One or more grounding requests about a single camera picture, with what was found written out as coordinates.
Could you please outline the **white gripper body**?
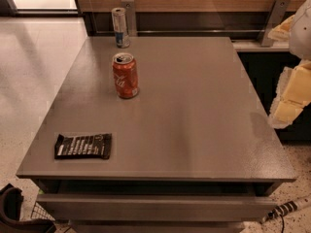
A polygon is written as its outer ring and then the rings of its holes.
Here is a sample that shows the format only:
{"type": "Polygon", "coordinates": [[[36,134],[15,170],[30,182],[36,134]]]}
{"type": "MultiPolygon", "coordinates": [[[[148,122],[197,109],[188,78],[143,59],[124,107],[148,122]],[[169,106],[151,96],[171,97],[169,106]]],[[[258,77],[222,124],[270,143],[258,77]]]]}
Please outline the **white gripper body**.
{"type": "Polygon", "coordinates": [[[294,15],[289,48],[300,59],[311,59],[311,0],[306,0],[294,15]]]}

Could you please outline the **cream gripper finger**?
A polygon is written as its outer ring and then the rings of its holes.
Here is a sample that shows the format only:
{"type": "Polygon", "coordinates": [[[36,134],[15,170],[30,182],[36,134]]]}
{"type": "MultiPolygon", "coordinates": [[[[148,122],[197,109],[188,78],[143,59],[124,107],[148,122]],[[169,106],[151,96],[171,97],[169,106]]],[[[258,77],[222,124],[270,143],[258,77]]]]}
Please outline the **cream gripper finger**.
{"type": "Polygon", "coordinates": [[[289,41],[291,38],[291,27],[293,24],[294,16],[290,16],[282,23],[272,28],[268,33],[268,38],[274,41],[289,41]]]}
{"type": "Polygon", "coordinates": [[[311,61],[301,60],[294,68],[285,67],[280,75],[269,111],[269,124],[275,129],[292,125],[311,103],[311,61]]]}

